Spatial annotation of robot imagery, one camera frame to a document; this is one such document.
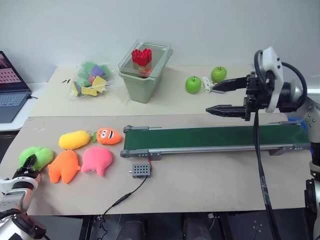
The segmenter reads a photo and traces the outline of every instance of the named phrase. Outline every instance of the white table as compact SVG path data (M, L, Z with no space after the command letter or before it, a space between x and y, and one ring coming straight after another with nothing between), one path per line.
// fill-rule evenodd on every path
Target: white table
M5 131L16 131L22 128L25 121L30 115L30 112L37 101L40 101L39 98L41 96L42 91L46 88L47 82L35 82L35 83L27 83L28 87L32 92L32 96L36 98L28 99L25 104L22 106L18 114L15 116L12 122L9 123L0 123L0 132Z
M229 78L243 77L250 72L249 66L226 67ZM185 91L187 77L209 75L211 69L211 66L166 68L163 80L150 102L143 104L123 101L121 87L99 97L68 100L71 83L62 82L70 79L77 69L58 67L36 102L31 117L5 154L0 176L13 175L18 167L18 156L25 148L43 146L58 154L62 151L58 146L60 135L77 130L93 133L99 128L110 127L122 132L126 125L164 128L252 125L253 119L245 122L240 118L223 118L205 112L205 108L218 104L241 105L244 89L226 94L188 94ZM286 117L281 113L260 115L260 124L283 120ZM141 182L133 179L128 171L133 163L146 163L146 159L121 158L123 144L122 141L107 146L114 155L114 162L104 177L96 173L79 172L69 184L53 184L49 181L47 169L44 169L29 214L103 213L114 201ZM99 144L89 144L75 151L81 156L91 146ZM261 155L273 208L303 207L305 181L310 178L309 151L281 156L269 156L263 152ZM170 154L161 161L155 161L152 169L152 177L145 185L130 199L111 209L111 214L265 208L254 151Z
M260 123L284 120L283 114L261 114ZM97 131L112 127L122 132L126 125L164 128L252 125L240 118L223 118L210 114L148 116L31 117L27 120L1 166L0 176L12 177L18 168L21 151L31 146L52 149L55 155L61 134L77 130ZM121 158L124 141L106 145L114 156L104 177L95 172L78 172L69 184L49 181L48 169L41 173L30 215L98 215L124 194L135 189L141 179L133 179L132 164L147 163L146 158ZM84 151L99 143L90 143L75 152L82 165ZM289 152L280 156L261 153L262 163L274 209L301 208L304 189L310 178L310 152ZM110 210L110 214L211 212L263 210L254 151L165 154L152 162L151 178L130 198Z
M251 71L250 65L226 66L227 77L245 77ZM115 72L116 86L101 96L85 96L70 99L71 79L77 69L58 67L43 91L41 101L34 106L30 117L69 117L69 116L134 116L134 115L179 115L204 114L205 109L218 104L241 105L245 89L225 94L189 94L185 90L188 77L209 76L213 66L168 66L164 69L162 81L146 104L132 101L122 78Z

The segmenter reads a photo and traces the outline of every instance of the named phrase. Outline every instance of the green apple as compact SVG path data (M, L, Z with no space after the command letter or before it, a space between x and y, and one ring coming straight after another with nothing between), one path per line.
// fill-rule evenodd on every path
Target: green apple
M197 76L189 77L185 82L185 89L190 94L196 94L201 89L201 79Z
M211 72L211 80L214 83L222 82L227 76L227 70L222 66L215 67Z

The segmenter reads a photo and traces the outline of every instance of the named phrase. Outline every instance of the orange carrot plush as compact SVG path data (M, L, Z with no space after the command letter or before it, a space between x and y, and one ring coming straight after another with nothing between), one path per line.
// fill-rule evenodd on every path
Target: orange carrot plush
M100 128L96 132L96 140L100 144L117 144L121 142L122 136L111 128Z
M66 150L61 152L55 160L48 165L49 177L52 183L57 183L62 178L62 182L69 183L77 171L80 170L78 163L78 156L72 150Z

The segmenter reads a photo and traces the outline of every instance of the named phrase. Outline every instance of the laptop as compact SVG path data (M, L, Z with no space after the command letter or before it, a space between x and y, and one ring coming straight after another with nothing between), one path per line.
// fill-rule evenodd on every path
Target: laptop
M11 123L31 95L31 90L0 51L0 124Z

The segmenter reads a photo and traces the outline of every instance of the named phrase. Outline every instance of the black cable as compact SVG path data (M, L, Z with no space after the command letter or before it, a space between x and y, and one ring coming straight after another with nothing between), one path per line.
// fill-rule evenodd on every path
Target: black cable
M100 223L99 228L100 228L100 229L102 228L102 229L104 230L104 234L102 235L102 237L98 237L96 240L103 240L103 239L104 239L104 237L105 237L105 235L107 235L108 230L106 230L106 229L105 229L105 227L104 227L104 223L103 223L103 222L101 222L101 223Z
M105 233L103 234L102 237L98 237L97 240L103 240L104 236L108 233L108 231L107 231L107 230L105 229L105 227L104 227L104 223L106 222L104 216L106 215L106 213L107 213L110 209L112 209L113 207L117 206L117 205L120 204L122 201L124 201L124 200L126 200L128 197L130 197L131 194L135 193L135 192L145 183L145 181L147 180L147 178L148 178L148 177L146 176L146 177L144 178L144 180L140 183L139 186L137 186L133 191L131 191L131 192L125 194L124 196L122 196L121 198L119 198L117 201L115 201L114 204L112 204L107 210L104 211L104 213L101 215L103 222L100 223L99 228L100 228L100 229L102 228L102 229L105 231Z
M279 230L278 230L278 227L276 224L274 211L273 211L271 203L270 203L270 197L269 197L265 172L264 172L264 168L263 168L262 162L261 162L258 109L255 111L255 116L254 116L253 141L254 141L255 153L256 153L256 156L258 159L260 186L261 186L262 196L263 196L263 200L264 200L266 215L268 217L268 221L269 221L269 225L270 225L273 239L280 240L281 238L280 238Z
M259 56L262 54L263 51L259 50L254 54L253 63L254 63L254 70L255 74L257 75L259 86L262 89L263 93L266 96L270 96L273 92L273 89L267 87L266 77L262 75L260 66L259 66Z
M38 99L38 98L36 96L29 95L29 96L26 97L26 99Z
M105 212L101 215L102 216L102 219L103 219L103 222L105 222L105 217L104 215L106 215L106 213L112 209L113 207L117 206L119 203L121 203L122 201L126 200L128 197L131 196L131 194L135 193L144 183L145 181L147 180L148 177L145 177L145 179L142 181L142 183L140 183L140 185L133 191L125 194L124 196L122 196L121 198L119 198L117 201L115 201L114 204L112 204L107 210L105 210Z
M51 240L47 235L43 236L46 240Z
M301 74L301 72L298 69L296 69L294 66L290 65L289 63L286 63L283 61L282 66L292 70L300 79L300 82L302 84L302 96L299 97L298 102L297 102L297 108L300 108L307 100L308 87L307 87L306 80L305 80L304 76Z
M254 238L253 240L256 240L256 237L257 237L257 232L258 232L258 229L255 230L255 233L254 233Z

